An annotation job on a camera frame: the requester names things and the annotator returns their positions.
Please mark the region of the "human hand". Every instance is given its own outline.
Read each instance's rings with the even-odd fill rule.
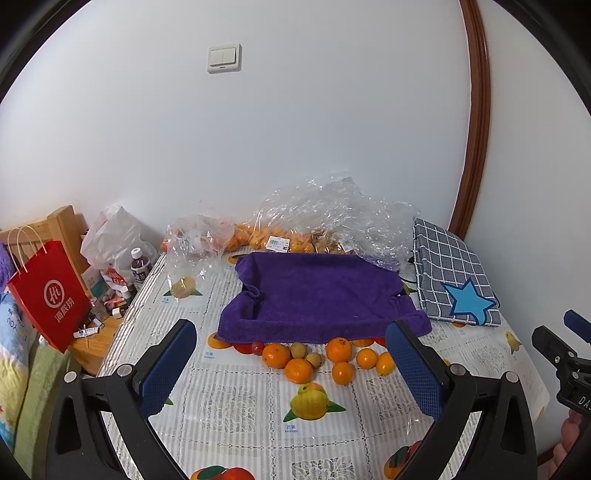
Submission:
[[[554,457],[550,461],[548,468],[549,476],[554,475],[554,472],[558,469],[558,466],[564,461],[570,449],[579,438],[579,424],[583,416],[580,413],[576,413],[573,410],[569,410],[569,418],[567,418],[562,427],[560,433],[562,438],[554,447]]]

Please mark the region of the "barcode sticker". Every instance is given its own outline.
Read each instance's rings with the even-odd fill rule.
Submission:
[[[270,236],[265,247],[267,250],[285,253],[290,249],[290,239],[280,236]]]
[[[351,250],[353,250],[353,245],[351,245],[351,242],[349,240],[345,240],[344,242],[341,242],[340,247],[343,249],[343,251],[346,254],[348,254],[349,252],[351,252]]]

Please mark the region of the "paper bag handle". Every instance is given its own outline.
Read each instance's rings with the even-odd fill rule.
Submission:
[[[12,249],[10,248],[10,234],[12,233],[12,231],[14,230],[18,230],[17,233],[17,251],[18,251],[18,258],[21,260],[21,265],[23,267],[23,269],[25,270],[25,273],[28,273],[29,271],[27,270],[27,267],[25,266],[25,262],[22,260],[22,248],[21,248],[21,244],[18,241],[18,237],[20,236],[21,232],[24,231],[25,228],[29,227],[31,230],[33,230],[33,233],[35,233],[35,235],[37,236],[37,238],[39,239],[39,243],[41,244],[41,246],[43,247],[43,251],[45,253],[47,253],[47,249],[45,248],[45,244],[43,243],[43,241],[41,241],[41,237],[39,236],[39,234],[37,233],[37,231],[31,226],[31,225],[24,225],[22,227],[15,227],[13,229],[11,229],[8,232],[8,237],[7,237],[7,243],[8,243],[8,251],[10,252],[10,256],[12,257],[12,262],[14,263],[14,266],[17,268],[18,273],[20,274],[21,270],[18,268],[18,264],[14,258],[14,254],[12,253]],[[25,235],[27,236],[27,238],[29,239],[29,245],[31,245],[33,248],[35,248],[35,246],[33,245],[33,241],[31,240],[31,237],[28,235],[27,232],[24,232]]]

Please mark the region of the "haidilao logo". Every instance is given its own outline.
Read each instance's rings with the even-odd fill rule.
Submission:
[[[64,303],[64,287],[57,280],[50,280],[45,284],[43,296],[48,307],[57,309]]]

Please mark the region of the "wooden door trim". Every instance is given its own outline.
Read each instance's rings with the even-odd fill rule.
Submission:
[[[449,230],[464,238],[476,207],[491,124],[491,68],[484,23],[476,0],[459,0],[470,57],[470,122],[464,170]]]

